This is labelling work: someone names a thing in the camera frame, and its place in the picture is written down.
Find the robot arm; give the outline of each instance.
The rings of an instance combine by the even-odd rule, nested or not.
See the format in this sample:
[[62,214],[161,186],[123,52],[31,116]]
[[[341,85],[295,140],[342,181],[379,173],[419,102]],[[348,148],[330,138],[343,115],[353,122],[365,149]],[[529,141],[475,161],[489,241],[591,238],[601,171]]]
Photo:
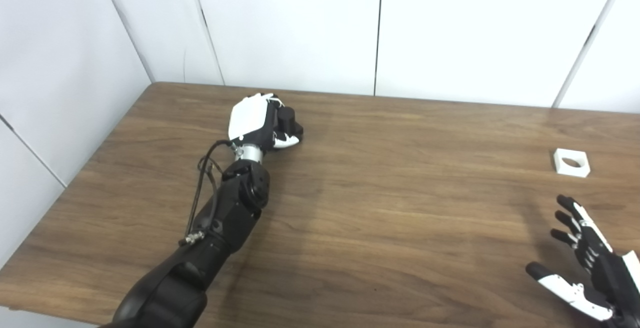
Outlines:
[[102,328],[192,328],[207,305],[208,287],[245,243],[269,201],[270,176],[261,165],[263,156],[297,144],[302,134],[294,110],[274,94],[256,94],[235,105],[229,140],[216,142],[205,156],[206,162],[216,146],[225,144],[235,152],[235,162],[189,220],[178,249],[132,287],[113,322]]
[[558,196],[560,210],[555,218],[571,233],[551,230],[551,236],[568,244],[578,262],[591,276],[593,287],[569,283],[565,278],[531,262],[526,272],[543,287],[572,307],[600,322],[602,328],[640,328],[640,263],[631,251],[618,256],[590,218],[573,198]]

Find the black wire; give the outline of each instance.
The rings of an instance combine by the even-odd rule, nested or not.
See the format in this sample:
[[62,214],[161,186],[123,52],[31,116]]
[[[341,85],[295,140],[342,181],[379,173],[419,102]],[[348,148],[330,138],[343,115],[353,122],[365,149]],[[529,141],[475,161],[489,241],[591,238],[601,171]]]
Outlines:
[[[201,159],[203,162],[208,162],[211,160],[211,153],[213,153],[213,150],[215,150],[216,147],[220,146],[221,144],[225,144],[226,146],[231,146],[231,141],[226,140],[226,139],[220,139],[218,141],[216,141],[206,152],[206,155],[204,155],[204,158]],[[218,166],[217,163],[215,163],[215,167],[222,172],[222,170],[220,169],[220,166]],[[189,221],[187,221],[187,230],[184,233],[184,236],[187,237],[189,235],[189,232],[191,232],[192,228],[194,227],[194,217],[196,214],[196,209],[198,208],[198,200],[200,198],[200,192],[201,192],[201,188],[202,188],[202,181],[204,180],[204,175],[206,173],[207,170],[207,165],[206,164],[202,164],[199,170],[199,176],[198,176],[198,185],[196,186],[196,193],[193,197],[193,204],[191,206],[191,212],[189,214]]]

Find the white robotic hand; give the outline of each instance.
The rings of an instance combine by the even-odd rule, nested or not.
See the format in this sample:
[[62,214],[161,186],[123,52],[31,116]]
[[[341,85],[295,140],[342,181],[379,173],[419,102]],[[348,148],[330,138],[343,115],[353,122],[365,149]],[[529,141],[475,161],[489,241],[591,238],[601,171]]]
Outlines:
[[231,110],[229,139],[239,147],[236,155],[262,155],[273,149],[291,147],[302,140],[304,130],[296,113],[275,94],[245,97]]
[[631,251],[614,253],[585,208],[573,198],[558,196],[571,216],[562,211],[555,218],[571,233],[551,230],[551,236],[573,249],[578,262],[591,275],[593,287],[571,284],[565,278],[531,262],[526,273],[575,309],[600,322],[603,328],[640,328],[640,263]]

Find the wood grain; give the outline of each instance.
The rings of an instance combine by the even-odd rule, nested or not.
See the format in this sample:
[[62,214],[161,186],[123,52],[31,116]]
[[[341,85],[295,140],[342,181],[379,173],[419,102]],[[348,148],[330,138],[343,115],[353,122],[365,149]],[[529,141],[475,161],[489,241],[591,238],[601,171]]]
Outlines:
[[[196,162],[257,91],[151,85],[2,269],[0,305],[109,322],[176,248]],[[524,273],[586,280],[549,236],[558,193],[640,249],[638,115],[278,94],[304,142],[265,157],[269,206],[199,327],[588,326]],[[557,147],[586,151],[590,176],[556,175]]]

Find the white square block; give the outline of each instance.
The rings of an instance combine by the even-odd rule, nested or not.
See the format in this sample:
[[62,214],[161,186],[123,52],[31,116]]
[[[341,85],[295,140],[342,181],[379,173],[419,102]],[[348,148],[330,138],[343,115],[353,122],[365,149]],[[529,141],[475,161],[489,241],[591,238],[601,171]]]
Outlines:
[[[563,159],[574,160],[580,165],[580,167],[572,167],[565,163]],[[559,175],[586,177],[592,170],[589,166],[589,160],[587,160],[587,154],[582,151],[565,150],[564,148],[558,148],[553,154],[553,160],[555,161],[555,171]]]

